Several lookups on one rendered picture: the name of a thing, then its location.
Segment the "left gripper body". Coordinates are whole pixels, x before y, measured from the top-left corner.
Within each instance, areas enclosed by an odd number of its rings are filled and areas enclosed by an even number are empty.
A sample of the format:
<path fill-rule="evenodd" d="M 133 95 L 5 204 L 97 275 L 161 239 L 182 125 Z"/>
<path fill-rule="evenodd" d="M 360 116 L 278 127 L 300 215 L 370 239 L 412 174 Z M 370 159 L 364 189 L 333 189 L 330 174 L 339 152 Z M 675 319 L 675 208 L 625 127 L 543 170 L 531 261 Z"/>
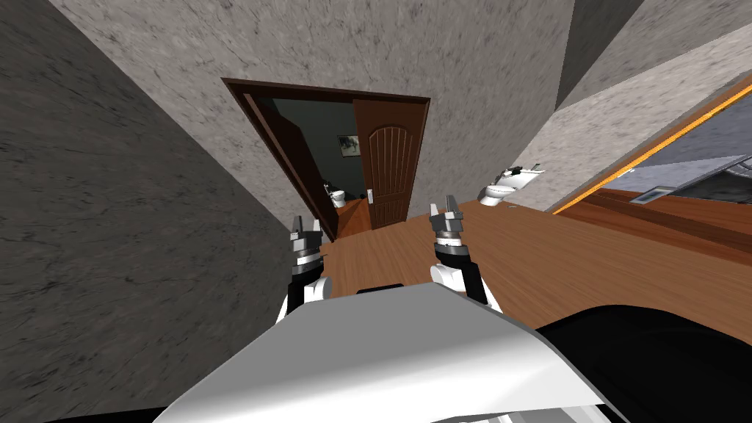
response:
<path fill-rule="evenodd" d="M 322 245 L 322 235 L 323 233 L 320 230 L 290 233 L 293 254 L 312 255 L 309 251 L 319 251 Z"/>

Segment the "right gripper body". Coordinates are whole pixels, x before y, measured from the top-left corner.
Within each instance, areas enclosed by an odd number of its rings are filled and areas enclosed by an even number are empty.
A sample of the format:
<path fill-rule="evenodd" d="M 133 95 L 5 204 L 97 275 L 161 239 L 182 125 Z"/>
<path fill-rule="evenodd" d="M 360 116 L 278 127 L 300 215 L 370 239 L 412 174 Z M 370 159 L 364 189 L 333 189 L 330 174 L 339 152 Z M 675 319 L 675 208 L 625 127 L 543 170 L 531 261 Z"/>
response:
<path fill-rule="evenodd" d="M 434 217 L 429 216 L 432 230 L 437 238 L 460 238 L 463 232 L 462 220 L 462 212 L 448 214 L 444 212 Z"/>

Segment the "brown wooden door leaf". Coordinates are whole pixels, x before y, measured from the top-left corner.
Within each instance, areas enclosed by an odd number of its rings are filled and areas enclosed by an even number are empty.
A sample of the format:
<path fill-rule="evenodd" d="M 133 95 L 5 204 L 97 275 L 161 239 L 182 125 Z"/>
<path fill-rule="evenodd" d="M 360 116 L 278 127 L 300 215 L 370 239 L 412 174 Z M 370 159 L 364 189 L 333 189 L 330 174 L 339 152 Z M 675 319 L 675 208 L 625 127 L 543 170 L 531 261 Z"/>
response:
<path fill-rule="evenodd" d="M 416 176 L 430 105 L 420 102 L 354 99 L 352 105 L 372 229 L 404 222 Z"/>

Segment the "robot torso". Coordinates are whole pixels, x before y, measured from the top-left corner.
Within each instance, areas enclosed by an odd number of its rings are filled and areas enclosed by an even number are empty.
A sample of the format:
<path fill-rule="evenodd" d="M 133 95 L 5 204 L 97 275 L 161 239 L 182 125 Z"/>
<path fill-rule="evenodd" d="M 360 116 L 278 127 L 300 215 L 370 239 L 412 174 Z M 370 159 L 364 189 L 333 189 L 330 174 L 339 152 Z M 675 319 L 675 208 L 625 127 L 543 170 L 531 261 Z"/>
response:
<path fill-rule="evenodd" d="M 533 329 L 437 283 L 307 303 L 154 423 L 617 423 Z"/>

